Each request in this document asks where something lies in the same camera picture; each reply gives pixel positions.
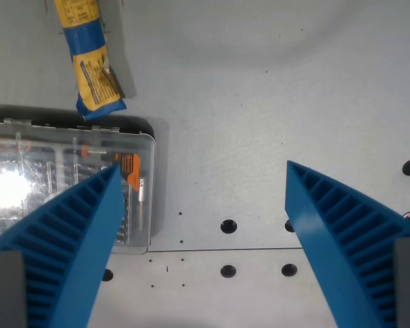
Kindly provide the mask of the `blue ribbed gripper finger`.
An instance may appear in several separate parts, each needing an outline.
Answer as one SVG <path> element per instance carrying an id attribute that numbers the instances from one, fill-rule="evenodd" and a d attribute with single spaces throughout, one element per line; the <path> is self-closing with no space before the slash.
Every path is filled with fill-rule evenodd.
<path id="1" fill-rule="evenodd" d="M 0 251 L 23 257 L 29 327 L 87 326 L 124 214 L 112 165 L 0 235 Z"/>
<path id="2" fill-rule="evenodd" d="M 410 237 L 410 221 L 294 161 L 285 210 L 336 325 L 397 327 L 394 243 Z"/>

